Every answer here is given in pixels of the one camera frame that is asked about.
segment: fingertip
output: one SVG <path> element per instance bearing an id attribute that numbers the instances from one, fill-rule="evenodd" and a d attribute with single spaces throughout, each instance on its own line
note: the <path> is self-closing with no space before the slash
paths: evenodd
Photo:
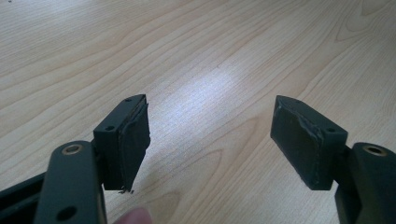
<path id="1" fill-rule="evenodd" d="M 147 209 L 136 208 L 123 215 L 115 224 L 152 224 L 152 220 Z"/>

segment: screw hole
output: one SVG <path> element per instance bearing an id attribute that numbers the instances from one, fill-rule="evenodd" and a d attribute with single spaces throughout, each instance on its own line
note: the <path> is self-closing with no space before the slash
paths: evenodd
<path id="1" fill-rule="evenodd" d="M 113 129 L 114 129 L 114 126 L 107 126 L 107 127 L 105 128 L 106 131 L 111 131 L 111 130 L 113 130 Z"/>
<path id="2" fill-rule="evenodd" d="M 73 217 L 76 214 L 76 212 L 77 212 L 77 208 L 75 206 L 68 206 L 58 213 L 56 219 L 58 221 L 66 221 L 71 217 Z"/>
<path id="3" fill-rule="evenodd" d="M 71 145 L 67 146 L 62 150 L 62 153 L 66 156 L 76 154 L 82 150 L 82 145 Z"/>
<path id="4" fill-rule="evenodd" d="M 379 148 L 379 147 L 364 146 L 363 149 L 366 150 L 368 153 L 371 153 L 376 156 L 383 156 L 383 157 L 387 156 L 387 152 L 384 149 Z"/>

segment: finger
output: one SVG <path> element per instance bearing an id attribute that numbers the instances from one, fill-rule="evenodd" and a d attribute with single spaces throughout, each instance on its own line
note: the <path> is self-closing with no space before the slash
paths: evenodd
<path id="1" fill-rule="evenodd" d="M 114 224 L 152 224 L 152 220 L 148 210 L 136 208 L 123 215 Z"/>

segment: light wood surface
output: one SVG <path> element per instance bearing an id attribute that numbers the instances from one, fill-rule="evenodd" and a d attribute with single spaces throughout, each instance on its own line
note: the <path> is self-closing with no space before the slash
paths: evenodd
<path id="1" fill-rule="evenodd" d="M 396 1 L 1 1 L 0 189 L 145 93 L 151 145 L 109 222 L 337 223 L 269 136 L 276 95 L 396 148 Z"/>

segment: wooden table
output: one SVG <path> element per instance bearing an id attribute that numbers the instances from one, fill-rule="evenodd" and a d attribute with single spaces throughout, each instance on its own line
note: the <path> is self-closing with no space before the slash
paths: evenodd
<path id="1" fill-rule="evenodd" d="M 151 145 L 109 222 L 337 223 L 269 136 L 275 98 L 305 101 L 347 144 L 396 148 L 396 1 L 0 3 L 0 189 L 145 93 Z"/>

